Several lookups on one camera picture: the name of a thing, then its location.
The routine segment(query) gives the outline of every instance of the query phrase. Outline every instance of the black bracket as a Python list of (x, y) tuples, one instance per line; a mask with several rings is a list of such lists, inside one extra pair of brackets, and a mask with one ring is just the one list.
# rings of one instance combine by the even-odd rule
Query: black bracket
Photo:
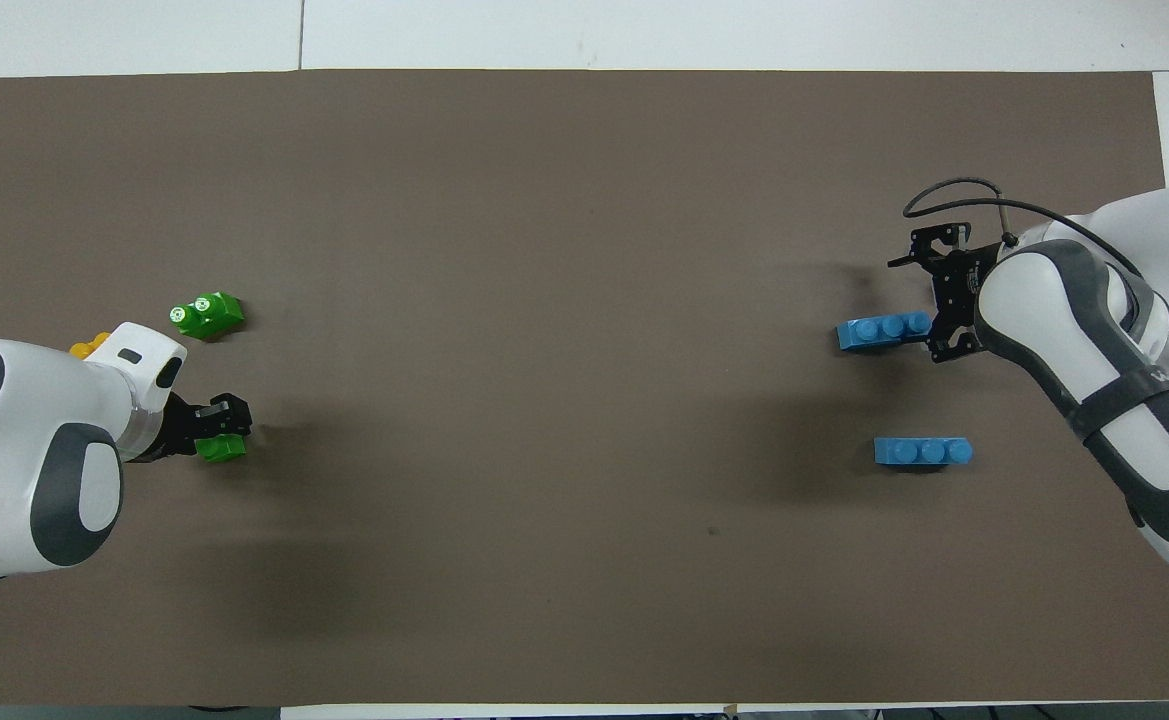
[[(980, 338), (973, 331), (976, 321), (976, 297), (988, 272), (997, 263), (1001, 243), (967, 250), (971, 237), (971, 223), (932, 224), (918, 228), (912, 234), (908, 255), (886, 263), (899, 268), (918, 263), (931, 274), (931, 286), (935, 291), (935, 320), (926, 346), (931, 348), (931, 360), (943, 364), (956, 356), (981, 352)], [(935, 243), (948, 245), (948, 254), (935, 249)]]
[(194, 455), (195, 439), (222, 434), (251, 434), (251, 410), (242, 397), (222, 393), (210, 399), (210, 404), (187, 404), (175, 393), (167, 397), (162, 409), (162, 428), (153, 445), (131, 462), (153, 462), (168, 455)]

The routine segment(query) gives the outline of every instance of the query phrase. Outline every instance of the black strap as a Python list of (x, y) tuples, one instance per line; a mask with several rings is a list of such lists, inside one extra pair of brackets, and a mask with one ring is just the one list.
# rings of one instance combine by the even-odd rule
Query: black strap
[(1169, 373), (1157, 365), (1125, 373), (1115, 381), (1092, 392), (1075, 410), (1068, 414), (1068, 427), (1086, 442), (1092, 434), (1133, 407), (1141, 406), (1151, 396), (1169, 392)]

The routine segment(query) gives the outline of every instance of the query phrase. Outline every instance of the blue lego brick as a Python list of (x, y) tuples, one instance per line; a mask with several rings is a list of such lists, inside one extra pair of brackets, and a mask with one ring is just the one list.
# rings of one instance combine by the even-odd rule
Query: blue lego brick
[(878, 314), (876, 318), (846, 320), (837, 325), (837, 345), (843, 349), (899, 345), (931, 333), (931, 316), (916, 313)]
[(873, 438), (878, 465), (964, 465), (973, 455), (971, 442), (964, 437)]

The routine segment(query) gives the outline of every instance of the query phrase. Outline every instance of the green lego brick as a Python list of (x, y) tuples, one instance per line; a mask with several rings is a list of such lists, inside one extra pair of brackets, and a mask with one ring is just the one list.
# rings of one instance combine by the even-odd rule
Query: green lego brick
[(206, 462), (228, 462), (233, 457), (245, 455), (245, 439), (242, 439), (242, 436), (235, 436), (235, 434), (195, 439), (192, 441), (192, 445), (198, 449), (198, 455), (203, 456)]
[(206, 340), (242, 323), (241, 302), (227, 292), (200, 295), (191, 305), (175, 305), (171, 310), (171, 321), (181, 334)]

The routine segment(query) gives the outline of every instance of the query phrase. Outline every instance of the lego brick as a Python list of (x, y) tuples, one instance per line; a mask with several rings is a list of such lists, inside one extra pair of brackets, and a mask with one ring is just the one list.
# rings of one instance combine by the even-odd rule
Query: lego brick
[(971, 442), (964, 437), (873, 438), (878, 465), (964, 465), (973, 455)]
[(921, 310), (915, 313), (877, 314), (837, 325), (837, 345), (843, 349), (881, 347), (921, 340), (927, 333), (931, 333), (931, 314)]
[(237, 434), (222, 434), (212, 438), (199, 438), (192, 442), (198, 449), (198, 455), (205, 457), (206, 462), (227, 462), (233, 457), (245, 455), (245, 439)]
[(171, 321), (181, 334), (206, 340), (242, 323), (241, 302), (227, 292), (200, 295), (188, 305), (175, 305), (171, 310)]

